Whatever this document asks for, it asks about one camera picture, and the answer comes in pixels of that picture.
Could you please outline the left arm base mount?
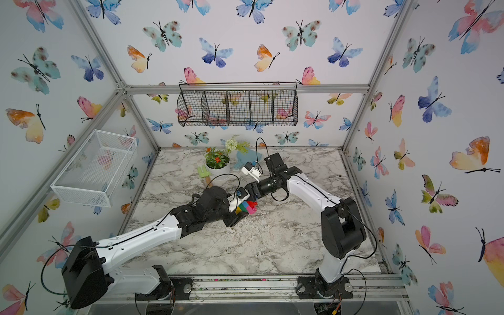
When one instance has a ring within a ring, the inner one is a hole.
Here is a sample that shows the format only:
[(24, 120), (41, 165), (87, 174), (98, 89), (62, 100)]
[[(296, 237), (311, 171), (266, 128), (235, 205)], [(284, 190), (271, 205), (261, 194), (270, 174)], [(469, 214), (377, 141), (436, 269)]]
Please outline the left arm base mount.
[(153, 265), (152, 268), (156, 271), (158, 281), (154, 289), (143, 294), (135, 292), (135, 299), (138, 301), (161, 301), (169, 299), (171, 302), (188, 301), (192, 291), (192, 278), (171, 278), (161, 265)]

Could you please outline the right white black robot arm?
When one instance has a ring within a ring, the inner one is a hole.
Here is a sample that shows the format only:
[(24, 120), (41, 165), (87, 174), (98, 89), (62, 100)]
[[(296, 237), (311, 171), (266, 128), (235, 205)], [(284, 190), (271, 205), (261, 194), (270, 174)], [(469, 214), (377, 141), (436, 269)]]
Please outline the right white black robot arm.
[(265, 158), (269, 176), (260, 178), (258, 165), (248, 162), (242, 173), (254, 181), (246, 185), (249, 200), (257, 201), (282, 189), (286, 196), (296, 196), (320, 214), (325, 255), (316, 272), (316, 279), (325, 286), (338, 283), (344, 277), (344, 267), (354, 252), (367, 239), (358, 205), (351, 199), (341, 199), (314, 184), (297, 167), (288, 167), (279, 154)]

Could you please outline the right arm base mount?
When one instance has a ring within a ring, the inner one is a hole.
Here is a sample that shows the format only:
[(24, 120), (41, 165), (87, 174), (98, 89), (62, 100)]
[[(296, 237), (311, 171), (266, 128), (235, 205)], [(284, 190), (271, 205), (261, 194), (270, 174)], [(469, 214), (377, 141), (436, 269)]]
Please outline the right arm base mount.
[(295, 292), (300, 299), (352, 299), (353, 287), (346, 277), (327, 283), (322, 276), (298, 277)]

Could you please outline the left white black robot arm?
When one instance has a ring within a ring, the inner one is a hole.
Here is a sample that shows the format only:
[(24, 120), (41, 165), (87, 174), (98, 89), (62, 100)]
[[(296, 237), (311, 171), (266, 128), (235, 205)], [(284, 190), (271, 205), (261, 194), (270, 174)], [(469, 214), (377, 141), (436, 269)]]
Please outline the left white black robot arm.
[(229, 194), (212, 186), (193, 195), (190, 203), (136, 230), (100, 241), (91, 237), (77, 241), (62, 270), (69, 307), (85, 308), (106, 295), (133, 294), (140, 301), (172, 298), (176, 289), (162, 266), (139, 272), (119, 268), (159, 245), (202, 230), (207, 223), (223, 221), (233, 227), (249, 214), (240, 205), (254, 200), (244, 188)]

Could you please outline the green long lego brick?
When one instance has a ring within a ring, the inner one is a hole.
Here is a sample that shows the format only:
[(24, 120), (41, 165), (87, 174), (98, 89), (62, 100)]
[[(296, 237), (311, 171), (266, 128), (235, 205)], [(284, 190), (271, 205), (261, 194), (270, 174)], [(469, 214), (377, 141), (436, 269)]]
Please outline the green long lego brick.
[(246, 212), (246, 213), (249, 213), (249, 203), (248, 202), (242, 202), (239, 206), (238, 206), (239, 210), (241, 212)]

